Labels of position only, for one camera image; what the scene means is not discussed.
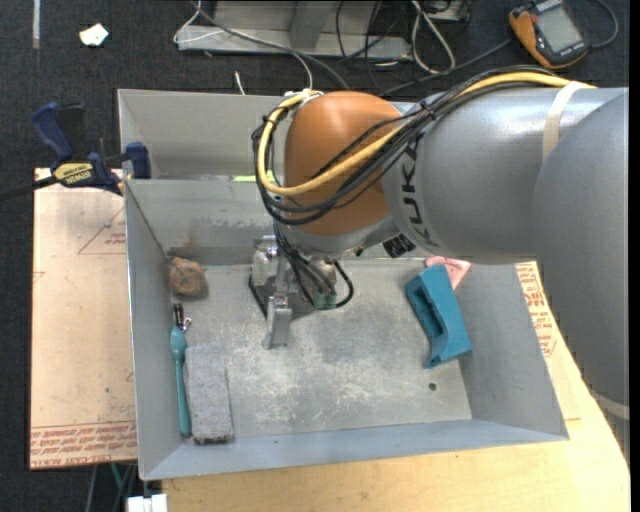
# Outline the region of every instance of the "foam block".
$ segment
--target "foam block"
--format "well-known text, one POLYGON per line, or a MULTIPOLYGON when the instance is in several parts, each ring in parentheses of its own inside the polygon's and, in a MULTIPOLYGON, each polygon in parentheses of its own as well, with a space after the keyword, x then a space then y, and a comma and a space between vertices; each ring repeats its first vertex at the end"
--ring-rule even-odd
POLYGON ((185 364, 194 442, 228 441, 233 437, 233 423, 224 349, 218 344, 189 347, 185 364))

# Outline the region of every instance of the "blue object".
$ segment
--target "blue object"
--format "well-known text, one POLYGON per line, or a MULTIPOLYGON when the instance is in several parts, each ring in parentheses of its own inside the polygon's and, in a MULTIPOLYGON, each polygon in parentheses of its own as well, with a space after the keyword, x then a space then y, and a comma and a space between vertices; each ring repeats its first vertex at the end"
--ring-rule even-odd
POLYGON ((38 138, 56 153, 56 163, 51 170, 73 157, 73 147, 58 123, 57 110, 58 104, 52 101, 31 116, 31 124, 38 138))
POLYGON ((444 265, 423 270, 405 285, 405 292, 431 344, 427 368, 471 351, 462 313, 444 265))
POLYGON ((178 419, 180 422, 180 433, 184 437, 190 437, 191 418, 189 416, 187 391, 185 389, 184 376, 182 373, 182 365, 184 364, 185 353, 187 350, 187 339, 182 329, 177 325, 174 325, 171 328, 169 346, 171 348, 171 356, 176 367, 176 388, 178 390, 178 419))
POLYGON ((136 179, 151 178, 149 152, 142 142, 132 142, 127 146, 127 156, 133 164, 133 176, 136 179))
POLYGON ((91 162, 96 175, 86 186, 101 188, 119 195, 120 189, 118 188, 118 183, 120 183, 120 178, 116 173, 111 172, 111 169, 107 169, 104 166, 102 157, 96 152, 91 152, 87 160, 91 162))
MULTIPOLYGON (((38 135, 38 138, 47 146, 52 148, 56 153, 56 161, 51 166, 51 172, 53 173, 61 164, 68 162, 74 157, 74 149, 69 139, 67 138, 64 130, 62 129, 58 116, 58 104, 55 101, 46 104, 40 108, 32 117, 31 123, 38 135)), ((111 171, 105 165, 113 159, 118 159, 119 162, 124 160, 131 160, 133 165, 133 172, 136 178, 148 179, 151 178, 151 162, 149 160, 149 152, 147 148, 141 142, 132 142, 127 146, 126 153, 117 155, 112 159, 103 160, 102 156, 96 152, 91 152, 87 157, 87 160, 91 163, 92 177, 88 179, 79 179, 76 182, 61 180, 66 187, 94 187, 103 190, 108 190, 114 194, 120 195, 122 193, 121 180, 117 174, 111 171)))

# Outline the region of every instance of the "teal toothbrush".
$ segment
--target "teal toothbrush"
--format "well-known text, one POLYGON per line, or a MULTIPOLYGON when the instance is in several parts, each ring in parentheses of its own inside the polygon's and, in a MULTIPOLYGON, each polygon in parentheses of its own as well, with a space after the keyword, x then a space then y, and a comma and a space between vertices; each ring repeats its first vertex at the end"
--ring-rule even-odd
POLYGON ((191 320, 184 319, 182 304, 173 305, 175 325, 171 328, 169 346, 176 366, 176 387, 178 389, 178 417, 180 420, 180 433, 184 437, 191 436, 191 418, 187 406, 187 391, 184 386, 182 366, 184 365, 185 352, 187 350, 187 338, 184 333, 189 328, 191 320))

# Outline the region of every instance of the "pink object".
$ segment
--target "pink object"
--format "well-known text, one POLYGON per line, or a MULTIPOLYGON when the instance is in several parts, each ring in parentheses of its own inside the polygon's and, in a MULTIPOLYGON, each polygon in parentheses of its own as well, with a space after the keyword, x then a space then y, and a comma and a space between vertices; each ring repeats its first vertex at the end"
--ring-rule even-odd
POLYGON ((431 256, 430 258, 427 258, 424 263, 427 267, 432 267, 433 265, 444 265, 447 268, 451 287, 454 290, 468 272, 469 267, 471 267, 471 263, 468 261, 454 260, 453 258, 445 258, 444 256, 431 256))

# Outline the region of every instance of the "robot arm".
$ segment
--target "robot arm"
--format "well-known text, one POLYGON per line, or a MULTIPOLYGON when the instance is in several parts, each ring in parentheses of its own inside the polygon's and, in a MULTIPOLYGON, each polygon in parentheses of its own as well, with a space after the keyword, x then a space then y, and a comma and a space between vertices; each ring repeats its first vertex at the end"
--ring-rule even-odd
POLYGON ((288 107, 256 151, 289 249, 329 263, 379 243, 475 264, 536 260, 585 381, 628 420, 628 89, 518 68, 413 106, 354 92, 289 100, 284 186, 261 173, 288 107))

